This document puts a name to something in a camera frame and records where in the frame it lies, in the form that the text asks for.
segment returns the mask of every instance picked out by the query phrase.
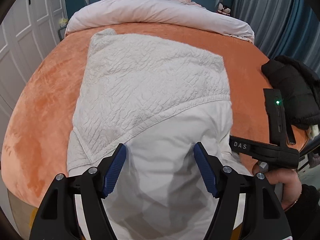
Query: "wardrobe door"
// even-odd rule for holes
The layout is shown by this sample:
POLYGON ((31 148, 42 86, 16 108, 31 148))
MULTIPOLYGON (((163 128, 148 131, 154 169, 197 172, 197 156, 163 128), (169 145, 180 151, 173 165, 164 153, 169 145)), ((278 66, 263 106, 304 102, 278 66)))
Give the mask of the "wardrobe door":
POLYGON ((10 34, 8 41, 14 45, 21 62, 19 67, 29 72, 26 81, 44 58, 31 9, 31 0, 16 0, 4 21, 5 30, 10 34))
POLYGON ((66 12, 64 9, 64 2, 63 0, 48 0, 49 5, 50 5, 50 10, 51 10, 51 16, 52 16, 52 22, 53 22, 53 27, 55 30, 55 35, 56 39, 59 40, 58 36, 58 30, 60 29, 60 20, 62 18, 66 18, 66 12))
POLYGON ((5 26, 7 19, 0 25, 0 96, 13 109, 31 72, 24 69, 18 57, 9 27, 5 26))
POLYGON ((49 0, 31 0, 32 14, 35 21, 41 44, 48 55, 57 45, 55 29, 52 23, 49 0))
POLYGON ((7 126, 12 114, 12 109, 7 105, 4 99, 0 96, 0 156, 2 151, 2 145, 4 135, 7 130, 7 126))

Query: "white textured blanket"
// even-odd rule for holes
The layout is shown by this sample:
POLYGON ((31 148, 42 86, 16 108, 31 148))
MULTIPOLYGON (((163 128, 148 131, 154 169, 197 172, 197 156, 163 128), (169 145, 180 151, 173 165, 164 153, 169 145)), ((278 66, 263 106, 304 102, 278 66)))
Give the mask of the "white textured blanket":
POLYGON ((73 116, 68 170, 95 163, 191 107, 229 100, 221 56, 139 34, 95 34, 73 116))

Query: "orange bedsheet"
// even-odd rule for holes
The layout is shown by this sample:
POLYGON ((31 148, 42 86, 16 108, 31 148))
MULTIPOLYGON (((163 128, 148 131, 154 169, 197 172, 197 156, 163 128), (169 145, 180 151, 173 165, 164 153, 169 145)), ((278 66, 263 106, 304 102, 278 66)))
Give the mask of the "orange bedsheet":
MULTIPOLYGON (((159 36, 207 49, 223 56, 228 73, 235 136, 268 143, 268 117, 263 88, 270 88, 261 73, 268 58, 253 44, 197 29, 149 23, 114 26, 118 34, 159 36)), ((4 139, 1 172, 7 188, 38 207, 57 173, 67 174, 67 149, 72 116, 84 75, 91 36, 107 27, 70 34, 41 63, 23 90, 4 139)), ((293 127, 301 149, 307 137, 293 127)), ((256 162, 241 156, 251 170, 256 162)))

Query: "white comforter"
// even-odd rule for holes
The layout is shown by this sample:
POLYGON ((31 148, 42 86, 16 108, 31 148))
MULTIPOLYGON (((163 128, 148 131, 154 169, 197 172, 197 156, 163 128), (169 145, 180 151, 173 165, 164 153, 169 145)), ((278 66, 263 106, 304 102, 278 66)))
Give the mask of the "white comforter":
POLYGON ((181 25, 254 43, 254 32, 246 22, 177 0, 101 0, 77 11, 68 23, 66 35, 132 22, 181 25))
MULTIPOLYGON (((203 239, 217 200, 193 157, 201 141, 224 165, 249 175, 228 145, 230 91, 221 56, 158 37, 95 34, 73 116, 70 176, 125 143, 127 160, 104 200, 120 240, 203 239)), ((79 196, 79 224, 90 239, 79 196)), ((239 200, 235 227, 242 221, 239 200)))

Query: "black jacket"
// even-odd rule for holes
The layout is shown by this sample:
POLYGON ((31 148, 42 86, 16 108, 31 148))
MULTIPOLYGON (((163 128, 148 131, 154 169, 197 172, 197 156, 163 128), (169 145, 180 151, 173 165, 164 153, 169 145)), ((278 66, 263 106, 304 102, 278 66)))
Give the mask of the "black jacket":
POLYGON ((313 186, 302 185, 298 201, 286 212, 293 240, 320 239, 320 193, 313 186))
POLYGON ((279 89, 288 120, 300 129, 320 124, 320 79, 302 62, 277 56, 261 67, 274 89, 279 89))

